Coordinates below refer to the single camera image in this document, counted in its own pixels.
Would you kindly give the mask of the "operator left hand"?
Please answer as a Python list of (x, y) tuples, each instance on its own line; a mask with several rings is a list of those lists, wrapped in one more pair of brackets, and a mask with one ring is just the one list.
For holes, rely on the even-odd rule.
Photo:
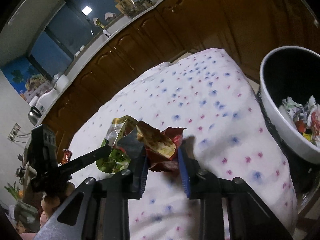
[[(75, 190), (75, 186), (73, 183), (68, 182), (65, 186), (64, 197), (68, 197)], [(57, 208), (61, 205), (61, 200), (58, 196), (48, 196), (45, 194), (41, 200), (41, 207), (43, 209), (40, 215), (40, 227), (43, 227), (44, 224), (48, 221), (50, 217), (52, 217), (53, 213), (57, 210)]]

